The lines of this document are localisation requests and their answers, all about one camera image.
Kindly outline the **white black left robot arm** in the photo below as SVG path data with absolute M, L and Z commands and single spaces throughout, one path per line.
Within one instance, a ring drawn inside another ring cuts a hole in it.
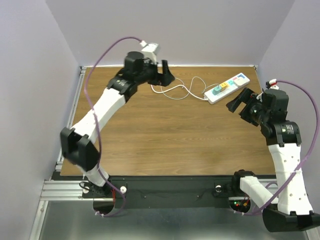
M 157 62 L 142 52 L 130 51 L 124 59 L 123 68 L 108 82 L 97 102 L 90 105 L 88 113 L 71 128 L 61 130 L 63 157 L 80 169 L 100 197 L 108 196 L 113 189 L 110 176 L 100 166 L 102 149 L 94 145 L 102 141 L 101 130 L 137 92 L 139 85 L 147 83 L 166 87 L 174 80 L 167 60 L 162 60 L 162 71 L 159 72 Z

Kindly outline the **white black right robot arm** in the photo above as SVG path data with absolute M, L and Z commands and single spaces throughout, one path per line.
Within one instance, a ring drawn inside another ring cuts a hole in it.
M 260 126 L 271 154 L 278 190 L 272 194 L 251 171 L 236 171 L 230 182 L 235 195 L 247 194 L 262 213 L 263 223 L 271 232 L 306 231 L 320 225 L 306 192 L 301 165 L 300 130 L 295 122 L 288 121 L 289 96 L 275 88 L 261 94 L 244 88 L 227 103 L 230 112 L 244 103 L 239 113 L 241 119 Z

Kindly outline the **white square charger plug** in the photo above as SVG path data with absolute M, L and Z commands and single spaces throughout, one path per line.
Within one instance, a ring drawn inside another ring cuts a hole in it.
M 247 81 L 246 78 L 237 77 L 237 78 L 234 80 L 234 83 L 235 83 L 237 86 L 243 86 L 243 85 L 246 85 L 246 84 L 248 83 L 248 81 Z

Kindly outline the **white power strip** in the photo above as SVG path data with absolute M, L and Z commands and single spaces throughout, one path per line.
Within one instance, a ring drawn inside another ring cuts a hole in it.
M 206 91 L 204 93 L 204 99 L 207 100 L 211 105 L 213 105 L 213 104 L 219 102 L 220 100 L 224 99 L 225 97 L 229 96 L 230 94 L 232 94 L 232 93 L 240 90 L 244 86 L 246 86 L 247 84 L 246 85 L 242 85 L 242 86 L 238 86 L 238 85 L 235 84 L 234 80 L 236 78 L 238 78 L 238 77 L 246 78 L 247 79 L 247 84 L 250 83 L 250 79 L 241 72 L 241 73 L 231 77 L 230 79 L 224 81 L 224 82 L 228 83 L 229 87 L 222 89 L 219 94 L 213 95 L 212 89 L 214 87 L 212 89 Z

